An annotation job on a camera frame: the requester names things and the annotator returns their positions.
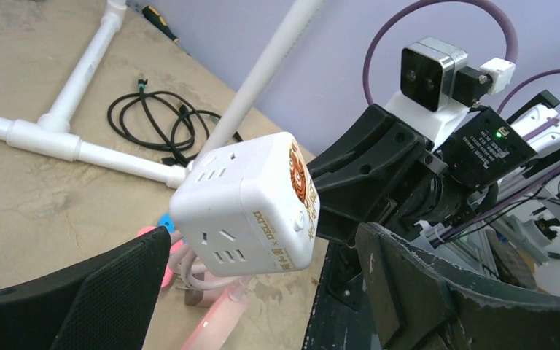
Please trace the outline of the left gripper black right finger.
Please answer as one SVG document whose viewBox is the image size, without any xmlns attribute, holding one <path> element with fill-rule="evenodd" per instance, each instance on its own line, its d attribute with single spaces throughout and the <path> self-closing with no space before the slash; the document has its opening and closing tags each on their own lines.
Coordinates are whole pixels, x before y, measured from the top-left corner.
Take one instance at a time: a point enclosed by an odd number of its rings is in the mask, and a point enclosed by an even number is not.
<svg viewBox="0 0 560 350">
<path fill-rule="evenodd" d="M 383 349 L 560 349 L 560 297 L 486 278 L 376 223 L 355 243 Z"/>
</svg>

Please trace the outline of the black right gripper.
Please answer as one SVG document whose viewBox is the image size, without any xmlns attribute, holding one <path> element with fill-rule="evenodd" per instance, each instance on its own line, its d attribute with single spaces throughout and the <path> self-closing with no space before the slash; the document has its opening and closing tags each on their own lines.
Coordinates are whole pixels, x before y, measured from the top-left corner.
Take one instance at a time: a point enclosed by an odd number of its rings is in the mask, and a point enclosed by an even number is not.
<svg viewBox="0 0 560 350">
<path fill-rule="evenodd" d="M 460 137 L 434 152 L 431 141 L 378 104 L 308 168 L 321 198 L 316 236 L 338 244 L 354 243 L 363 222 L 413 240 L 417 222 L 456 222 L 468 197 L 497 181 Z"/>
</svg>

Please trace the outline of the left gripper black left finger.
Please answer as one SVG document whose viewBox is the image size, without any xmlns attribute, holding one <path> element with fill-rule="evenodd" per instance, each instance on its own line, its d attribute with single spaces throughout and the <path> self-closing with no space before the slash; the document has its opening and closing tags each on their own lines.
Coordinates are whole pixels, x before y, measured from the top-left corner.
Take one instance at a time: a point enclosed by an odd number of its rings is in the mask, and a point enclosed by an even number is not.
<svg viewBox="0 0 560 350">
<path fill-rule="evenodd" d="M 0 349 L 141 349 L 171 237 L 157 227 L 108 252 L 0 289 Z"/>
</svg>

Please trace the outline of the blue plug adapter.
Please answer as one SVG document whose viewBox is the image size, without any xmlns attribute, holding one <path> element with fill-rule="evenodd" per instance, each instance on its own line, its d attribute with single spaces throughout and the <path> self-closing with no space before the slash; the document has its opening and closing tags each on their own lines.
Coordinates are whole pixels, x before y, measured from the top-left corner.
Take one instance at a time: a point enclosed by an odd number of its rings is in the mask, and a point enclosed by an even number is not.
<svg viewBox="0 0 560 350">
<path fill-rule="evenodd" d="M 172 234 L 175 231 L 175 226 L 173 221 L 170 218 L 169 213 L 165 213 L 163 214 L 157 221 L 157 226 L 163 226 L 166 228 L 166 230 Z"/>
</svg>

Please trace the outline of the pink round socket with cord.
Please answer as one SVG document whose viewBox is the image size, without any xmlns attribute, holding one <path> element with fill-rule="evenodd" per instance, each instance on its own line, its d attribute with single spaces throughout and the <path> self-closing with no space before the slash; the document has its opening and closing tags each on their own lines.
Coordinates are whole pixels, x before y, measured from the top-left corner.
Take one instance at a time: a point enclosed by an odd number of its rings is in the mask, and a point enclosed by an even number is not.
<svg viewBox="0 0 560 350">
<path fill-rule="evenodd" d="M 244 293 L 251 280 L 251 276 L 233 278 L 229 284 L 209 290 L 188 287 L 184 303 L 206 307 L 207 312 L 182 348 L 221 349 L 248 306 Z"/>
</svg>

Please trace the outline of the white cube power socket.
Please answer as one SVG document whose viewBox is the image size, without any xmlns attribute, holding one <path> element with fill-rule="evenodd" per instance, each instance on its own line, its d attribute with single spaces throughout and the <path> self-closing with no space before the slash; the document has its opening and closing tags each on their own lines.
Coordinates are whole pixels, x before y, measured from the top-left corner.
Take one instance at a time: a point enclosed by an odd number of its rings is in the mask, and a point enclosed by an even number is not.
<svg viewBox="0 0 560 350">
<path fill-rule="evenodd" d="M 215 276 L 284 273 L 311 264 L 320 199 L 294 136 L 279 132 L 207 152 L 168 213 Z"/>
</svg>

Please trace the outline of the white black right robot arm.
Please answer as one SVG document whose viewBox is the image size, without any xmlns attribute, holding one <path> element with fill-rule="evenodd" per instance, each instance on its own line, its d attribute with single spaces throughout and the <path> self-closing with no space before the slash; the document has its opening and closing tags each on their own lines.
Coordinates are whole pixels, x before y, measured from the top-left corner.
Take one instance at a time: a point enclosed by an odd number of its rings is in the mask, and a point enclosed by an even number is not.
<svg viewBox="0 0 560 350">
<path fill-rule="evenodd" d="M 426 136 L 373 104 L 332 146 L 308 164 L 319 194 L 316 234 L 351 244 L 359 224 L 375 222 L 403 238 L 426 221 L 458 227 L 493 208 L 474 209 L 470 196 L 526 165 L 537 152 L 493 109 L 472 119 L 435 148 Z"/>
</svg>

